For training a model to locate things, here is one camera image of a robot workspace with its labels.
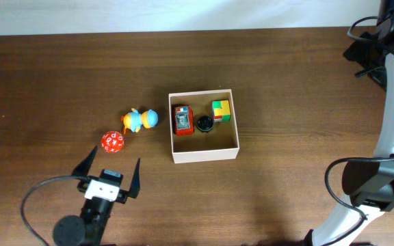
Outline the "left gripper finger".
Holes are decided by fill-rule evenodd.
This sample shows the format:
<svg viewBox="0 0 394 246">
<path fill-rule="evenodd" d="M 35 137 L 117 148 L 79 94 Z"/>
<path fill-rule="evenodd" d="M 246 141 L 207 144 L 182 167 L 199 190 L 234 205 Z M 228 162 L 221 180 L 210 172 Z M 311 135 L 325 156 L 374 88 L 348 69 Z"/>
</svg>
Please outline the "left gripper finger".
<svg viewBox="0 0 394 246">
<path fill-rule="evenodd" d="M 137 160 L 131 185 L 128 190 L 128 197 L 135 199 L 140 192 L 140 159 Z"/>
<path fill-rule="evenodd" d="M 95 159 L 97 151 L 98 151 L 98 147 L 95 146 L 92 149 L 92 151 L 89 153 L 89 155 L 87 155 L 87 157 L 84 160 L 82 160 L 82 162 L 80 162 L 80 164 L 78 164 L 76 166 L 76 168 L 74 168 L 71 175 L 72 176 L 87 176 L 90 171 L 90 168 L 92 166 L 92 163 Z"/>
</svg>

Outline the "red letter polyhedral die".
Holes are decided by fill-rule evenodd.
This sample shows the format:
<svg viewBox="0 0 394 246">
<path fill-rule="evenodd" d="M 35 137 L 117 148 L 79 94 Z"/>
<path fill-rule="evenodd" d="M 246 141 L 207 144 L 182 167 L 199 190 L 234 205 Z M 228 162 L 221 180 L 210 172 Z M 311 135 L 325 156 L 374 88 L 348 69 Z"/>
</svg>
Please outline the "red letter polyhedral die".
<svg viewBox="0 0 394 246">
<path fill-rule="evenodd" d="M 124 137 L 118 131 L 108 131 L 102 136 L 101 147 L 107 153 L 117 153 L 124 147 Z"/>
</svg>

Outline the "orange blue duck toy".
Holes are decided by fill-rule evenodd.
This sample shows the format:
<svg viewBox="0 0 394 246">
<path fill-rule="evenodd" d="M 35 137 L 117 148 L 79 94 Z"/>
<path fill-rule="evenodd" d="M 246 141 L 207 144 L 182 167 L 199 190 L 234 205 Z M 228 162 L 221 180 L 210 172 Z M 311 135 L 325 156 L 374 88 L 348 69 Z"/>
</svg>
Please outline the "orange blue duck toy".
<svg viewBox="0 0 394 246">
<path fill-rule="evenodd" d="M 131 112 L 121 116 L 120 121 L 123 123 L 122 133 L 125 135 L 127 130 L 138 133 L 142 127 L 155 127 L 159 121 L 159 116 L 152 109 L 140 113 L 137 109 L 132 108 Z"/>
</svg>

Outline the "red toy car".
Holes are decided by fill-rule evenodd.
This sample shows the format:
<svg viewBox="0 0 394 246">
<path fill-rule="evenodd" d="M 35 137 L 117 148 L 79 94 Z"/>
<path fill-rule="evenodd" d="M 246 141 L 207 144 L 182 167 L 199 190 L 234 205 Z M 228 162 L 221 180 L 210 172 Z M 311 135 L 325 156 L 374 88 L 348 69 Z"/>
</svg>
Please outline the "red toy car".
<svg viewBox="0 0 394 246">
<path fill-rule="evenodd" d="M 194 133 L 194 115 L 189 105 L 174 108 L 174 133 L 178 136 Z"/>
</svg>

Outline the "black round cap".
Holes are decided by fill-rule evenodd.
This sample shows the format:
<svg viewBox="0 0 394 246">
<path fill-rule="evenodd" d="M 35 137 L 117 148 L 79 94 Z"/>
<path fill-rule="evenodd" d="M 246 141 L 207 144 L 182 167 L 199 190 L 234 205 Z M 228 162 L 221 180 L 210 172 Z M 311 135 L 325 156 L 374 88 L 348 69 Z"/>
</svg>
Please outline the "black round cap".
<svg viewBox="0 0 394 246">
<path fill-rule="evenodd" d="M 204 115 L 197 121 L 198 130 L 202 133 L 208 133 L 213 129 L 214 121 L 211 117 Z"/>
</svg>

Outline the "multicolour puzzle cube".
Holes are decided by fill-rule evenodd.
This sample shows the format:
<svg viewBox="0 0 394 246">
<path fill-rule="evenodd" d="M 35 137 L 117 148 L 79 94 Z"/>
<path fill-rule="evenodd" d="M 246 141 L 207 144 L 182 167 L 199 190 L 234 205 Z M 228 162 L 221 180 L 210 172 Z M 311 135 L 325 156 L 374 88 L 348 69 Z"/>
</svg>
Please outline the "multicolour puzzle cube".
<svg viewBox="0 0 394 246">
<path fill-rule="evenodd" d="M 214 122 L 229 122 L 231 119 L 231 108 L 229 100 L 215 100 L 212 102 Z"/>
</svg>

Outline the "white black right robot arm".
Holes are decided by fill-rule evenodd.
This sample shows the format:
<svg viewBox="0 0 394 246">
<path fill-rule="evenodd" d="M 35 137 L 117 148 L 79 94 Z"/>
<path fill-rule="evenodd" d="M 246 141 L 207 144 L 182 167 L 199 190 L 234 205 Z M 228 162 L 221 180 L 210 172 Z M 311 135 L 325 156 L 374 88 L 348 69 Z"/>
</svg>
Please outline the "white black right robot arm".
<svg viewBox="0 0 394 246">
<path fill-rule="evenodd" d="M 380 4 L 374 33 L 355 36 L 344 52 L 346 60 L 362 66 L 356 77 L 368 76 L 386 92 L 382 129 L 371 158 L 333 161 L 324 174 L 327 191 L 337 205 L 303 245 L 354 245 L 356 237 L 375 219 L 394 209 L 394 0 Z"/>
</svg>

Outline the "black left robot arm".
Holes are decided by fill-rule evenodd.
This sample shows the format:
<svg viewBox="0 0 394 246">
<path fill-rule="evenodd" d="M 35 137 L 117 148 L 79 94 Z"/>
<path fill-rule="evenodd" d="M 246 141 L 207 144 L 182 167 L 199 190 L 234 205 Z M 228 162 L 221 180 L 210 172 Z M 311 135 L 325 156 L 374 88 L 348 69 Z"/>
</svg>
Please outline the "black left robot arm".
<svg viewBox="0 0 394 246">
<path fill-rule="evenodd" d="M 97 150 L 94 147 L 72 172 L 74 176 L 86 178 L 77 185 L 86 200 L 80 215 L 65 216 L 55 224 L 53 240 L 56 245 L 100 245 L 114 204 L 125 204 L 140 192 L 140 161 L 136 163 L 128 191 L 120 188 L 123 175 L 118 172 L 103 169 L 98 177 L 90 176 L 88 172 Z"/>
</svg>

